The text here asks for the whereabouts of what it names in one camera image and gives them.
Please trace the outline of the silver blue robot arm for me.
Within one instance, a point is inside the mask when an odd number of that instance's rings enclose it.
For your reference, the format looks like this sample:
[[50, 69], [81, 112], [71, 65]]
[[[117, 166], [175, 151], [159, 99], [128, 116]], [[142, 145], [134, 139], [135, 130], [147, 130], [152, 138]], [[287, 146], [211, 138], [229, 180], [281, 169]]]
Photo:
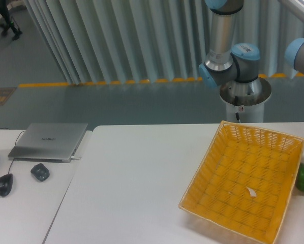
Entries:
[[233, 33], [243, 1], [206, 1], [212, 12], [209, 52], [199, 74], [209, 87], [219, 87], [226, 119], [261, 123], [271, 95], [269, 82], [259, 77], [260, 51], [250, 43], [233, 45]]

